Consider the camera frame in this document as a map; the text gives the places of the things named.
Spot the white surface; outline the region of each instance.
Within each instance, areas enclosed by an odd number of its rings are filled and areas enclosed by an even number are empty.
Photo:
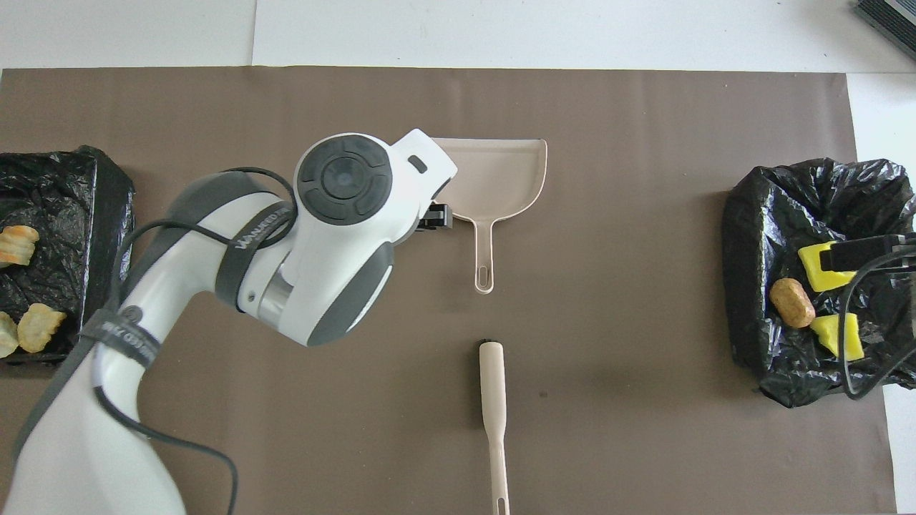
[[[916,62],[850,6],[0,0],[0,68],[254,63],[916,72]],[[886,157],[916,170],[916,73],[850,75],[849,97],[859,158]],[[916,512],[916,393],[893,386],[885,396],[898,511]]]
[[[846,0],[258,0],[254,64],[916,71]]]
[[[849,75],[858,158],[887,158],[916,173],[916,74]],[[916,390],[884,387],[897,511],[916,512]]]
[[[251,63],[256,0],[0,0],[0,68]]]

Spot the beige brush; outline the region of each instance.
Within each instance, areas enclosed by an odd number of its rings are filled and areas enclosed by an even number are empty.
[[[484,429],[490,441],[490,483],[494,515],[509,515],[509,486],[506,477],[506,368],[503,346],[497,342],[480,345],[480,398]]]

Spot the dustpan handle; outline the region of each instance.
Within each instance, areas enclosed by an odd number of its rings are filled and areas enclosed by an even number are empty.
[[[482,222],[474,224],[474,287],[477,293],[486,295],[493,291],[493,224]]]

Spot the cable strap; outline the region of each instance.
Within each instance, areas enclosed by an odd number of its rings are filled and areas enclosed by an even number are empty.
[[[80,334],[108,345],[119,353],[149,368],[159,354],[162,344],[146,329],[117,312],[100,308]]]

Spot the black circular button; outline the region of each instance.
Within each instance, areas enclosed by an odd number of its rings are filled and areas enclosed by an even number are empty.
[[[331,225],[358,224],[385,205],[391,163],[385,149],[367,137],[334,137],[305,157],[298,183],[302,204],[316,218]]]
[[[354,158],[337,158],[324,167],[322,186],[332,197],[346,200],[363,192],[365,165]]]

